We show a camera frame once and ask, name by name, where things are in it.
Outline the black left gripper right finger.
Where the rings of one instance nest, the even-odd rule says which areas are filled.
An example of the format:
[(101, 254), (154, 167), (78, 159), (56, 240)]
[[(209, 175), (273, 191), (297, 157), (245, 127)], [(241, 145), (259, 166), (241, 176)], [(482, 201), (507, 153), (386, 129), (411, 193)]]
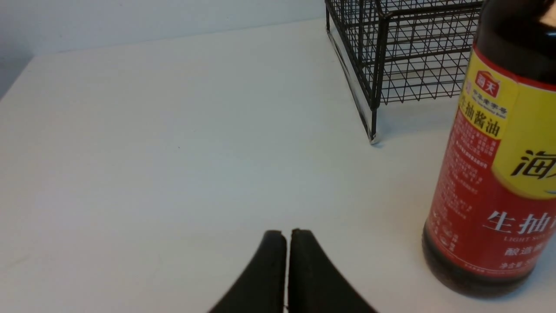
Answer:
[(288, 270), (290, 313), (375, 313), (322, 249), (311, 230), (291, 233)]

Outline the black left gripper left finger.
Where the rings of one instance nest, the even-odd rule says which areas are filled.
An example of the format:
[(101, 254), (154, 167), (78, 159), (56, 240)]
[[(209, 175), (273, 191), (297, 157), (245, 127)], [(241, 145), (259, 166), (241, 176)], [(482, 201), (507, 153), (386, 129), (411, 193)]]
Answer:
[(284, 311), (287, 240), (267, 230), (239, 278), (211, 313), (282, 313)]

